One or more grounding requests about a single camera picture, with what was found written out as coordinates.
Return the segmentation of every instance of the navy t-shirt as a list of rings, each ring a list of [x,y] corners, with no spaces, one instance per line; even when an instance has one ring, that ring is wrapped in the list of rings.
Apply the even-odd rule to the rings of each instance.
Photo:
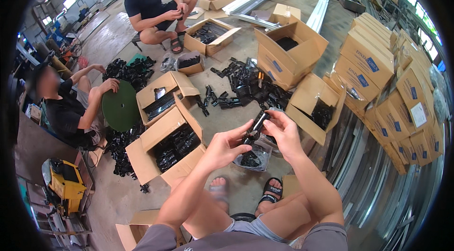
[[[142,20],[161,15],[161,0],[124,0],[124,7],[129,17],[141,14]]]

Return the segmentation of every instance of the gray shorts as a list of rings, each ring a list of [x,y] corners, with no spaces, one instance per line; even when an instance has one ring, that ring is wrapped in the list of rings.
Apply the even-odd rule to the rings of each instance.
[[[85,109],[88,108],[88,93],[77,89],[77,97],[76,99],[82,104]],[[91,140],[93,142],[93,145],[97,145],[99,141],[101,140],[101,136],[103,135],[104,132],[104,125],[101,123],[99,116],[96,116],[91,123],[90,128],[84,129],[84,133],[88,133],[90,131],[94,131],[95,134],[94,136],[91,137]]]
[[[232,220],[231,225],[229,225],[224,230],[224,232],[241,231],[241,232],[251,233],[251,234],[261,236],[261,237],[265,237],[267,239],[270,239],[270,240],[273,240],[276,242],[280,242],[280,243],[290,244],[292,242],[292,240],[282,238],[282,237],[276,235],[273,231],[271,231],[260,219],[261,216],[263,216],[263,214],[259,214],[259,216],[252,222],[236,221],[234,219],[231,219]]]

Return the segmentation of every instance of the yellow machine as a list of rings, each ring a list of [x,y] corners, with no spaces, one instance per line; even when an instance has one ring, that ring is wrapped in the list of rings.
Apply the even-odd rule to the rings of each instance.
[[[79,210],[79,203],[87,189],[79,168],[65,160],[50,158],[41,166],[47,201],[63,216]]]

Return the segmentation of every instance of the foot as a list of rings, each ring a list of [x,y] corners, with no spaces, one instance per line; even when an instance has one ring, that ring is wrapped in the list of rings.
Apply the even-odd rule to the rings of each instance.
[[[170,40],[174,40],[175,38],[178,38],[178,34],[176,32],[174,32],[174,31],[171,31],[170,32]],[[173,51],[180,51],[180,49],[181,49],[181,47],[175,47],[173,49]]]
[[[185,26],[184,24],[177,24],[177,27],[175,28],[175,32],[179,33],[182,31],[185,31],[188,27]]]
[[[282,185],[279,183],[279,181],[277,181],[275,179],[270,180],[270,185],[277,189],[282,189]],[[266,194],[272,195],[272,196],[276,197],[276,199],[278,199],[278,200],[281,199],[281,196],[277,195],[276,193],[273,193],[270,191],[265,191],[264,195],[266,195]],[[258,216],[259,214],[264,214],[266,212],[271,211],[274,208],[274,206],[275,206],[275,203],[271,203],[270,201],[261,202],[260,204],[258,204],[257,210],[255,212],[255,216]]]
[[[210,184],[210,187],[224,186],[224,189],[210,189],[210,193],[215,198],[218,206],[225,212],[228,211],[228,203],[223,201],[221,198],[228,197],[227,187],[225,186],[226,184],[227,184],[227,182],[223,177],[218,177],[218,178],[213,179],[213,181]]]

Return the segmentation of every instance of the white label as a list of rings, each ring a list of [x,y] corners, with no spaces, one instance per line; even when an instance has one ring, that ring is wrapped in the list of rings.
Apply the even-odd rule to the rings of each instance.
[[[411,116],[413,117],[413,123],[417,128],[427,122],[427,118],[425,117],[423,105],[421,104],[421,102],[410,109],[410,111]]]

